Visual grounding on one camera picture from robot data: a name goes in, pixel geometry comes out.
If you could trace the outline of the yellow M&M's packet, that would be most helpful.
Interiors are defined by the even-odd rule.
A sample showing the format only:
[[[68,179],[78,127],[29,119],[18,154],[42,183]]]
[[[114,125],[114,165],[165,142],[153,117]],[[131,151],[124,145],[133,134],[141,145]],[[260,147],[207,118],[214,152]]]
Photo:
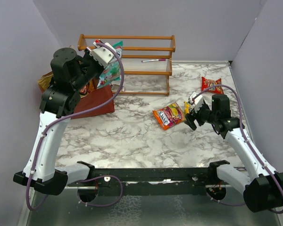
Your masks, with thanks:
[[[184,113],[185,115],[189,114],[191,111],[191,104],[187,101],[184,101]]]

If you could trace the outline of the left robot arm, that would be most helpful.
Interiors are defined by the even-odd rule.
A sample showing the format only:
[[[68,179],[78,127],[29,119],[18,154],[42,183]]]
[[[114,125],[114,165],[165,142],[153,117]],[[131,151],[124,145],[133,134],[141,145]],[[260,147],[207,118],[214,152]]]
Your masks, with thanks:
[[[37,137],[28,163],[13,176],[15,183],[47,195],[59,195],[71,183],[71,170],[55,168],[57,152],[81,100],[80,91],[104,71],[99,60],[90,48],[85,49],[84,56],[72,48],[61,48],[53,54],[53,77],[42,94]]]

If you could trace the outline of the teal Fox's mint candy bag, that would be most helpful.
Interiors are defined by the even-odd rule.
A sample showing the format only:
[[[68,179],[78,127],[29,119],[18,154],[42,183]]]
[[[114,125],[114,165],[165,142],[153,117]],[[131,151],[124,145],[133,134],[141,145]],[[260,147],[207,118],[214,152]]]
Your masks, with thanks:
[[[115,43],[114,45],[112,45],[112,47],[116,50],[119,58],[122,59],[123,41],[121,40]],[[100,75],[97,89],[103,88],[109,85],[113,81],[120,80],[120,76],[121,76],[120,64],[119,61],[114,56],[112,60],[109,62],[108,66],[103,71],[103,73]]]

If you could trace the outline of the gold kettle chips bag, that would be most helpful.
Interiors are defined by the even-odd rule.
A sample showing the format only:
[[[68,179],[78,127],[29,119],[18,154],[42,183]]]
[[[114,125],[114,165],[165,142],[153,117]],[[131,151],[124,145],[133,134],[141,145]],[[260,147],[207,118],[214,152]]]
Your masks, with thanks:
[[[37,82],[39,89],[43,93],[50,85],[54,84],[53,72],[43,75]]]

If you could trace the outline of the wooden shelf rack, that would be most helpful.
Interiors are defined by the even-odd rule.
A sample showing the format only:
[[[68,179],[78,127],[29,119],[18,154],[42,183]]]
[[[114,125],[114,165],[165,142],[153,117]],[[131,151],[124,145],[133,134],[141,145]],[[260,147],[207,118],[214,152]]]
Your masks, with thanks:
[[[81,34],[77,43],[79,51],[86,47],[94,49],[95,47],[87,44],[88,40],[156,40],[169,41],[169,47],[141,47],[141,46],[126,46],[123,51],[129,53],[123,54],[122,63],[126,75],[135,76],[164,76],[166,79],[166,91],[121,91],[121,95],[147,95],[147,96],[169,96],[170,85],[169,79],[172,76],[172,54],[176,50],[175,36],[125,36],[125,35],[84,35]]]

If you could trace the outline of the small packet behind gripper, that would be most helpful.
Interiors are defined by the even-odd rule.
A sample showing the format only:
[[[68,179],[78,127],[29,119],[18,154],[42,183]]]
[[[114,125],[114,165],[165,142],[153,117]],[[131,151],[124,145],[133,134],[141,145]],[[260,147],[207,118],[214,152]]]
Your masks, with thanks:
[[[117,84],[112,84],[110,87],[111,87],[112,92],[117,92],[117,90],[120,89],[120,85],[117,85]],[[121,87],[120,92],[125,92],[124,86]]]

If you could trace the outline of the small red snack bag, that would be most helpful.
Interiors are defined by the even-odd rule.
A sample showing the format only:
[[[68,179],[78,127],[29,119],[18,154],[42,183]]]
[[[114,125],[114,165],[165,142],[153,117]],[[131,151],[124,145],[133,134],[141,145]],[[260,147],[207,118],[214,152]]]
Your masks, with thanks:
[[[222,84],[222,79],[219,78],[217,80],[212,80],[212,79],[207,79],[205,77],[201,78],[201,90],[205,90],[209,87],[215,86],[215,85],[221,85]],[[213,87],[208,89],[208,92],[214,93],[214,94],[224,94],[223,88],[218,86],[218,87]]]

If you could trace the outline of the Fox's fruits candy bag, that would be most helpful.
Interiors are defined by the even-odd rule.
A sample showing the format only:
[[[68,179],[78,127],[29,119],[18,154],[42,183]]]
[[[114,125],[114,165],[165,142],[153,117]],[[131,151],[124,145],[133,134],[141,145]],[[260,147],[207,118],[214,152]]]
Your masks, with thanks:
[[[163,130],[167,130],[186,121],[184,111],[180,108],[177,102],[173,102],[166,107],[153,110],[152,112]]]

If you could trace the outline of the orange honey dijon chips bag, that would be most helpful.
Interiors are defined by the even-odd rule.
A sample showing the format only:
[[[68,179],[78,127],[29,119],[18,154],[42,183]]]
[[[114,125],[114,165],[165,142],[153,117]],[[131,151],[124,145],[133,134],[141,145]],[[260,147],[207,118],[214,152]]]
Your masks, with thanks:
[[[89,83],[86,85],[86,91],[87,93],[91,93],[95,90],[93,80],[89,81]]]

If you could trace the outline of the purple marker pen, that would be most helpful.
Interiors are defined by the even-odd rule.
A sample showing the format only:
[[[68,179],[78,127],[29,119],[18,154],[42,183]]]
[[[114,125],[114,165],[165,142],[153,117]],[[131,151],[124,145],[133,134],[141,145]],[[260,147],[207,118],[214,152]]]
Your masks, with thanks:
[[[148,63],[148,62],[163,62],[163,61],[166,61],[165,58],[159,58],[159,59],[149,59],[149,60],[142,60],[141,62],[142,63]]]

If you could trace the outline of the orange Fox's candy bag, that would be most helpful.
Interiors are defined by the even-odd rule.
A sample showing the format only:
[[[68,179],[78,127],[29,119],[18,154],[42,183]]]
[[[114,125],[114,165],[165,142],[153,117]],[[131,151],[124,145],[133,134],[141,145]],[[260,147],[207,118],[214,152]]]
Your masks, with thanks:
[[[86,85],[79,91],[79,94],[81,96],[86,96],[88,94],[88,90],[89,90],[89,87]]]

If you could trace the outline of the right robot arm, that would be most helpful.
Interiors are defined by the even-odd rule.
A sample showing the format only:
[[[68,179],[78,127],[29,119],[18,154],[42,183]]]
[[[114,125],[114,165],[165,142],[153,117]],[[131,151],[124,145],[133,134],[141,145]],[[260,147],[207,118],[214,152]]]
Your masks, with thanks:
[[[220,181],[228,183],[243,196],[244,203],[252,212],[283,208],[283,173],[268,163],[240,119],[231,115],[227,95],[213,95],[212,106],[209,107],[202,95],[193,92],[188,103],[191,108],[185,116],[185,124],[192,130],[205,123],[212,125],[234,149],[247,171],[246,174],[238,171],[228,161],[212,162],[207,172],[208,181],[212,184]]]

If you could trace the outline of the red paper bag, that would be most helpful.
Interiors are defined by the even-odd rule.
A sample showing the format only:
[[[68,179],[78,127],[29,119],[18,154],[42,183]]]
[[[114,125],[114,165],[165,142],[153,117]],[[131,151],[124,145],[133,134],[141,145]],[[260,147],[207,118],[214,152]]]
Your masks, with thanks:
[[[74,89],[73,81],[79,75],[77,53],[72,48],[61,48],[53,54],[50,62],[54,84],[50,85],[42,94],[40,110],[49,112],[57,118],[78,113],[96,107],[112,97],[110,88],[99,90],[96,88],[98,79],[94,78],[95,90],[86,96],[79,94],[80,89]]]

